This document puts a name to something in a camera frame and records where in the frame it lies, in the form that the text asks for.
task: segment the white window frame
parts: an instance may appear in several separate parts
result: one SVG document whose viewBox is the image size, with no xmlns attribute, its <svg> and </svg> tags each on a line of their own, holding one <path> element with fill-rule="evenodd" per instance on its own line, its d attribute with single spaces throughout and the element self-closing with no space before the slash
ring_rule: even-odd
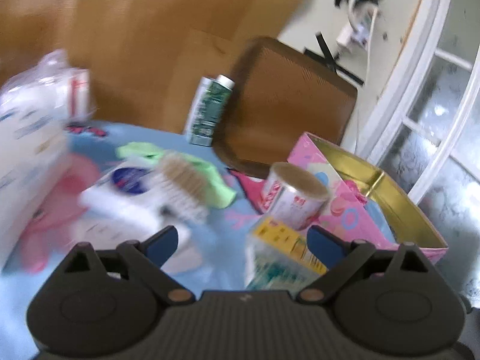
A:
<svg viewBox="0 0 480 360">
<path fill-rule="evenodd" d="M 435 2 L 435 0 L 429 1 L 430 6 Z M 418 181 L 415 183 L 415 185 L 409 192 L 409 198 L 415 204 L 418 204 L 422 200 L 423 196 L 427 193 L 428 189 L 435 180 L 435 177 L 438 175 L 443 164 L 449 157 L 456 161 L 458 164 L 460 164 L 467 172 L 469 172 L 474 178 L 476 178 L 480 182 L 480 170 L 477 168 L 477 166 L 472 164 L 468 159 L 465 158 L 465 156 L 462 156 L 461 153 L 455 151 L 455 144 L 460 138 L 460 135 L 467 123 L 477 95 L 480 91 L 479 54 L 477 54 L 475 63 L 471 64 L 469 61 L 465 61 L 464 59 L 437 47 L 443 26 L 445 25 L 446 16 L 450 7 L 450 1 L 451 0 L 438 0 L 437 8 L 434 10 L 434 18 L 432 25 L 428 30 L 429 33 L 426 42 L 423 44 L 423 51 L 418 58 L 416 67 L 414 67 L 413 69 L 413 74 L 410 76 L 408 82 L 406 83 L 405 90 L 401 92 L 402 84 L 406 79 L 400 79 L 398 83 L 393 82 L 393 87 L 391 88 L 392 93 L 388 93 L 389 88 L 385 90 L 385 95 L 391 96 L 390 99 L 386 97 L 385 102 L 389 103 L 390 110 L 391 108 L 394 108 L 390 118 L 388 118 L 387 112 L 381 112 L 382 109 L 376 110 L 376 112 L 372 114 L 369 120 L 369 123 L 371 123 L 372 126 L 370 126 L 370 129 L 364 130 L 362 132 L 363 136 L 361 135 L 359 137 L 359 142 L 364 142 L 364 144 L 359 147 L 358 153 L 360 154 L 360 156 L 367 159 L 367 161 L 371 162 L 372 164 L 380 163 L 384 155 L 389 150 L 392 142 L 397 137 L 397 134 L 402 126 L 407 127 L 411 131 L 417 133 L 417 135 L 420 135 L 421 137 L 427 139 L 438 147 L 427 167 L 420 175 Z M 418 19 L 420 20 L 419 23 L 424 23 L 426 20 L 422 19 L 421 17 L 417 17 L 417 20 Z M 411 109 L 414 102 L 417 100 L 417 96 L 423 87 L 426 75 L 429 72 L 434 56 L 439 59 L 448 61 L 452 64 L 455 64 L 456 66 L 464 69 L 465 71 L 471 72 L 469 82 L 466 86 L 457 112 L 455 113 L 454 120 L 449 127 L 447 136 L 442 141 L 440 141 L 440 139 L 438 139 L 437 137 L 432 137 L 428 131 L 424 130 L 423 127 L 415 123 L 413 120 L 409 119 L 407 116 L 407 113 Z M 415 60 L 414 54 L 406 55 L 406 57 L 410 57 L 410 63 Z M 398 96 L 399 92 L 401 92 L 401 98 L 398 102 L 396 102 L 395 96 Z M 382 128 L 382 124 L 379 123 L 379 117 L 388 118 L 386 120 L 385 128 Z"/>
<path fill-rule="evenodd" d="M 397 106 L 404 97 L 407 86 L 413 84 L 412 80 L 415 80 L 417 77 L 416 70 L 418 70 L 418 66 L 421 63 L 421 57 L 425 57 L 426 44 L 431 43 L 429 42 L 429 36 L 435 30 L 433 25 L 440 3 L 441 0 L 420 1 L 412 28 L 405 46 L 398 57 L 397 64 L 383 89 L 375 109 L 359 134 L 357 149 L 355 150 L 358 156 L 364 159 L 370 156 L 374 145 L 380 139 L 388 121 L 392 118 Z M 448 10 L 449 4 L 450 0 L 447 2 L 446 11 Z M 441 28 L 445 22 L 446 11 Z"/>
</svg>

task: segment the cable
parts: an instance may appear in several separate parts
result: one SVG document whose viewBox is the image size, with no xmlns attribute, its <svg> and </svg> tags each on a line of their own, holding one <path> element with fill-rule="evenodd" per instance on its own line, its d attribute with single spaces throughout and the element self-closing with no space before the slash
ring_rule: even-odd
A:
<svg viewBox="0 0 480 360">
<path fill-rule="evenodd" d="M 373 9 L 373 14 L 371 16 L 370 32 L 368 34 L 368 44 L 367 44 L 367 71 L 365 72 L 365 85 L 368 83 L 368 77 L 370 74 L 370 58 L 371 58 L 371 41 L 374 37 L 375 24 L 378 17 L 378 6 L 375 6 Z M 357 138 L 355 139 L 355 148 L 353 149 L 353 154 L 357 155 L 358 151 L 358 141 L 360 137 L 360 104 L 357 105 Z"/>
<path fill-rule="evenodd" d="M 373 9 L 373 14 L 371 16 L 370 32 L 368 34 L 368 44 L 367 44 L 367 71 L 365 72 L 365 84 L 368 82 L 368 76 L 370 74 L 370 56 L 371 56 L 371 41 L 374 37 L 374 28 L 378 17 L 378 7 L 375 6 Z"/>
<path fill-rule="evenodd" d="M 350 22 L 350 25 L 352 26 L 353 30 L 355 32 L 358 32 L 359 28 L 355 22 L 355 14 L 353 13 L 355 10 L 355 0 L 349 0 L 349 11 L 348 11 L 348 15 L 349 15 L 349 22 Z"/>
</svg>

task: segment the cardboard box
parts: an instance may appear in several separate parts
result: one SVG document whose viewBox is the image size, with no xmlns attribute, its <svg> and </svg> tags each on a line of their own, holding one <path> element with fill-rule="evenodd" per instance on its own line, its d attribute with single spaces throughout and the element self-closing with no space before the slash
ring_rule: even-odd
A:
<svg viewBox="0 0 480 360">
<path fill-rule="evenodd" d="M 250 233 L 247 251 L 247 260 L 253 260 L 248 290 L 288 290 L 295 295 L 328 271 L 308 250 L 305 237 L 268 215 Z"/>
<path fill-rule="evenodd" d="M 414 242 L 436 263 L 448 246 L 435 227 L 406 193 L 381 169 L 310 133 L 304 133 L 288 161 L 327 183 L 332 196 L 320 213 L 319 225 L 345 241 L 365 239 L 378 249 L 396 250 L 343 179 L 355 181 L 360 191 L 375 200 L 398 242 Z"/>
</svg>

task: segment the plastic bag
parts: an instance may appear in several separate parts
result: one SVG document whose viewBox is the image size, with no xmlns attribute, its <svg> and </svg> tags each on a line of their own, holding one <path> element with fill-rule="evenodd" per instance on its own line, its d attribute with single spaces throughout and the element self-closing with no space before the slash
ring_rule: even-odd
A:
<svg viewBox="0 0 480 360">
<path fill-rule="evenodd" d="M 68 137 L 44 109 L 0 114 L 0 269 L 44 198 L 70 166 Z"/>
<path fill-rule="evenodd" d="M 95 111 L 89 81 L 88 69 L 71 67 L 66 51 L 55 50 L 3 85 L 0 115 L 42 109 L 64 123 L 85 121 Z"/>
</svg>

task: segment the white can with red text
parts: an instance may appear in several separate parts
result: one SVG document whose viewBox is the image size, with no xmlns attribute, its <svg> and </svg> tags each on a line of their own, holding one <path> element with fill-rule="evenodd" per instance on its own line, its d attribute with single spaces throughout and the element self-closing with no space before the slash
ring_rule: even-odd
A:
<svg viewBox="0 0 480 360">
<path fill-rule="evenodd" d="M 301 230 L 318 216 L 328 200 L 328 189 L 310 172 L 287 162 L 276 162 L 262 192 L 260 207 L 274 219 Z"/>
</svg>

